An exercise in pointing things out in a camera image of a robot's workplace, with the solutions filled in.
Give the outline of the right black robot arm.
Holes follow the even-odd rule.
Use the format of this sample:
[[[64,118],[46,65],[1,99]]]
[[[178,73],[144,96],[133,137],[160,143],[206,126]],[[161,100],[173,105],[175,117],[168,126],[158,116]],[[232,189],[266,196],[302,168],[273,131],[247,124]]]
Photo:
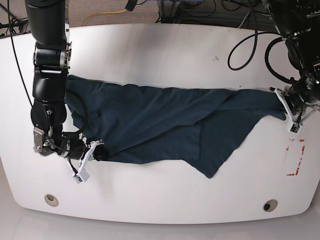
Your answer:
[[[30,31],[36,40],[31,121],[34,150],[42,156],[56,153],[67,159],[74,176],[83,173],[89,159],[105,161],[103,141],[93,139],[93,112],[97,108],[89,83],[75,88],[68,78],[72,53],[66,26],[64,0],[26,0]],[[84,141],[86,136],[91,142]]]

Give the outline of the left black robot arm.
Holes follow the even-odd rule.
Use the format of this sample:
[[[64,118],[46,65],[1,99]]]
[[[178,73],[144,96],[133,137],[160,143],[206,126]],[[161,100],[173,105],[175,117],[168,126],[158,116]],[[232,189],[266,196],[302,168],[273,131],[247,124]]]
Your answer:
[[[302,126],[307,107],[318,111],[320,99],[320,2],[318,0],[265,0],[279,37],[267,46],[264,61],[269,72],[289,87],[278,93],[294,131]],[[287,78],[271,67],[272,47],[284,42],[288,59],[298,70],[299,79]]]

